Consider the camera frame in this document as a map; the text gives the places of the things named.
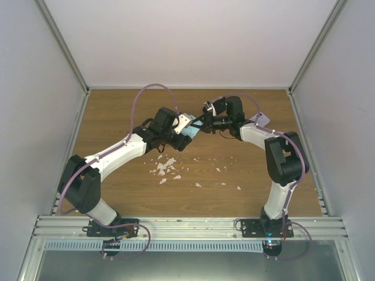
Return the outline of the light blue phone case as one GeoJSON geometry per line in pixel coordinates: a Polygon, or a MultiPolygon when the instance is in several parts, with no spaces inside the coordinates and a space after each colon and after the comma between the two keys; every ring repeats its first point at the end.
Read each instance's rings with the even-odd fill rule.
{"type": "MultiPolygon", "coordinates": [[[[202,121],[197,120],[197,121],[194,121],[193,124],[197,125],[197,126],[202,126],[203,123],[202,123],[202,121]]],[[[196,127],[190,125],[187,128],[183,128],[180,134],[183,135],[183,136],[188,136],[191,139],[193,139],[199,131],[200,131],[199,128],[196,128],[196,127]]]]}

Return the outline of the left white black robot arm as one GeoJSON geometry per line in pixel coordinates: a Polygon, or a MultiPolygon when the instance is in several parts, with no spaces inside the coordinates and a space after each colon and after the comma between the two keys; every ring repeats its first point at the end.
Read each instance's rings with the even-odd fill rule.
{"type": "Polygon", "coordinates": [[[101,183],[124,164],[154,149],[163,152],[165,145],[169,145],[184,150],[192,141],[188,127],[193,120],[191,115],[163,107],[154,118],[135,127],[109,148],[91,156],[72,156],[59,182],[61,200],[67,200],[74,210],[96,220],[107,236],[117,235],[121,216],[102,199],[101,183]]]}

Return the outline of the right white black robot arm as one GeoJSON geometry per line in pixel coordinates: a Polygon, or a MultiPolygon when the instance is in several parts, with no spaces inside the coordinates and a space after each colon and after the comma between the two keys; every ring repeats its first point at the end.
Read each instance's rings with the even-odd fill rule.
{"type": "Polygon", "coordinates": [[[273,237],[285,227],[291,197],[309,171],[309,163],[296,132],[267,129],[260,124],[260,118],[261,112],[257,112],[255,117],[247,119],[241,98],[227,95],[205,102],[202,115],[192,118],[183,132],[193,137],[198,131],[228,130],[232,137],[264,150],[272,183],[261,210],[259,228],[264,236],[273,237]]]}

